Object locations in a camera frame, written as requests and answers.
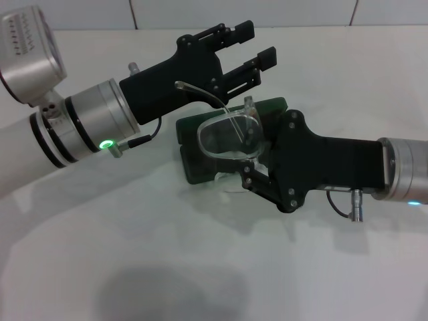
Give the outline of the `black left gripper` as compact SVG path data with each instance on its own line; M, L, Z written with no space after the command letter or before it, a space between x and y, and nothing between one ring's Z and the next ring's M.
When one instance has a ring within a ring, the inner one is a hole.
M218 97L223 103L261 84L261 73L277 65L275 47L267 48L242 66L223 74L216 52L255 37L250 20L233 28L220 23L197 35L177 39L174 55L120 81L120 89L139 125L147 124L198 100L196 95L178 90L182 81Z

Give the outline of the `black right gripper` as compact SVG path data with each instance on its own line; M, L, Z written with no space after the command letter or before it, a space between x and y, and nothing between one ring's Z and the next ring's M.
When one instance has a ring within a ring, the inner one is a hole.
M340 187L373 193L384 188L380 142L319 136L297 110L261 116L260 120L262 144L272 145L269 177L253 163L244 163L242 187L277 205L281 212L294 212L312 190Z

